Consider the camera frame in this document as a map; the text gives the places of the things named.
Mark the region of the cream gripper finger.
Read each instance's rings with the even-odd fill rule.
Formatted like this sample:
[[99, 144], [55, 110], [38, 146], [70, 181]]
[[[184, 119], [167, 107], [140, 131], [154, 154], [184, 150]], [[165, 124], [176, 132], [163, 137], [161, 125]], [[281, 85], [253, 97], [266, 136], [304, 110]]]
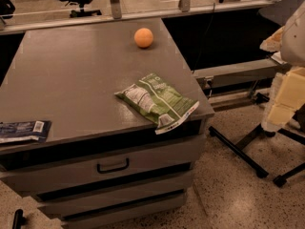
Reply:
[[286, 73], [277, 73], [270, 89], [261, 120], [264, 131], [277, 132], [305, 104], [305, 69], [292, 67]]
[[269, 36], [260, 44], [259, 48], [265, 52], [278, 52], [281, 47], [283, 31], [283, 27], [275, 31], [271, 36]]

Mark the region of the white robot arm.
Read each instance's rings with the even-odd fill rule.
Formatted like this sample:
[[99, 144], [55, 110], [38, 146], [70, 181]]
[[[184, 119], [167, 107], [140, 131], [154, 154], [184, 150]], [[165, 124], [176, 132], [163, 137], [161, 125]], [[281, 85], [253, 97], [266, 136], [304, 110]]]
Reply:
[[286, 23], [266, 38], [259, 48], [278, 54], [292, 67], [277, 73], [270, 89], [261, 120], [265, 132], [277, 132], [284, 127], [305, 104], [305, 8], [296, 9]]

